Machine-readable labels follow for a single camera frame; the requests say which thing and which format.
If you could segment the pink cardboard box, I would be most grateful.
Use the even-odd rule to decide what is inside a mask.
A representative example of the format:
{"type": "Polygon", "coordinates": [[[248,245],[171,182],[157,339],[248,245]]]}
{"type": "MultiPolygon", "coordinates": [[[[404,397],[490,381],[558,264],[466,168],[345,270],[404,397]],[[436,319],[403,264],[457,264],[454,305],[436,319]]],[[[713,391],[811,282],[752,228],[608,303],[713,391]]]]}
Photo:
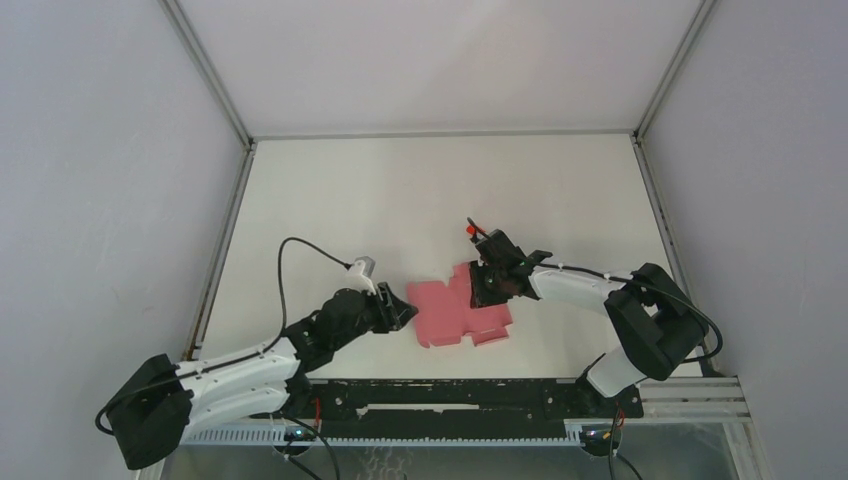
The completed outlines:
{"type": "Polygon", "coordinates": [[[481,346],[509,337],[513,318],[506,304],[471,307],[470,272],[467,263],[458,264],[447,283],[433,280],[406,285],[408,302],[418,309],[412,322],[421,347],[457,345],[465,337],[481,346]]]}

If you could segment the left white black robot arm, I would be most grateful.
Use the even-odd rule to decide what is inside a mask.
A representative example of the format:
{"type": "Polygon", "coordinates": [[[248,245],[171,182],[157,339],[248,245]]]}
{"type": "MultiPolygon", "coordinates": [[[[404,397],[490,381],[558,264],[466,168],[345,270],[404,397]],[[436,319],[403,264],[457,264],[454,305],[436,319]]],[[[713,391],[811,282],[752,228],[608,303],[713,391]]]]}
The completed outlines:
{"type": "Polygon", "coordinates": [[[219,425],[280,410],[301,416],[313,401],[308,373],[366,334],[403,329],[418,312],[385,282],[374,293],[340,289],[309,316],[253,347],[211,360],[148,358],[97,414],[95,425],[115,439],[128,469],[142,470],[219,425]]]}

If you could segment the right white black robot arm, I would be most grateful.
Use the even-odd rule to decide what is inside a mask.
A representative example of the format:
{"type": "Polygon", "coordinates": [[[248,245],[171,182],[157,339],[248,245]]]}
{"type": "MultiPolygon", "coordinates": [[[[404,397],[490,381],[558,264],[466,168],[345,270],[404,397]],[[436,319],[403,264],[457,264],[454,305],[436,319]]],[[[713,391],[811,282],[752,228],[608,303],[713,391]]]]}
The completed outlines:
{"type": "Polygon", "coordinates": [[[578,379],[579,406],[605,415],[618,395],[646,379],[663,381],[718,330],[659,265],[617,275],[554,262],[548,251],[529,254],[502,231],[487,232],[470,222],[469,239],[479,258],[469,265],[470,305],[504,305],[516,297],[559,301],[608,318],[617,348],[590,364],[578,379]]]}

